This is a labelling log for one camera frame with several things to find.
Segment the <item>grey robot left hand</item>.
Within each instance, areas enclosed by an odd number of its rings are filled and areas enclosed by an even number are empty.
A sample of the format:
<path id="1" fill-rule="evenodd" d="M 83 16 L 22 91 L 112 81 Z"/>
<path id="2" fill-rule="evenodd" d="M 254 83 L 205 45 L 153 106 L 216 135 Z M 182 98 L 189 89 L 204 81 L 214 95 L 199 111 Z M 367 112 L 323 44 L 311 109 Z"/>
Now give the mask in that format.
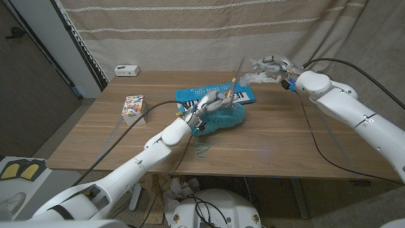
<path id="1" fill-rule="evenodd" d="M 193 108 L 188 108 L 185 114 L 185 123 L 189 127 L 195 126 L 201 121 L 201 117 L 204 116 L 206 112 L 215 111 L 222 106 L 230 106 L 237 97 L 231 92 L 230 96 L 224 95 L 217 90 L 208 92 L 203 98 L 199 100 Z"/>

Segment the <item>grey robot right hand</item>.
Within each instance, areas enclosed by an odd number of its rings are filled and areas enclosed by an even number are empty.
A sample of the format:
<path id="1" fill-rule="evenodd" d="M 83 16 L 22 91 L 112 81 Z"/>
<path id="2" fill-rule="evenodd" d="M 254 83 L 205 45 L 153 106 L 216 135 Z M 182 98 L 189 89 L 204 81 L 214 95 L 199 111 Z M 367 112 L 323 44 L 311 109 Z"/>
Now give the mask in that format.
<path id="1" fill-rule="evenodd" d="M 253 69 L 270 75 L 286 76 L 287 80 L 295 82 L 300 74 L 305 72 L 285 56 L 275 54 L 259 60 L 251 60 Z"/>

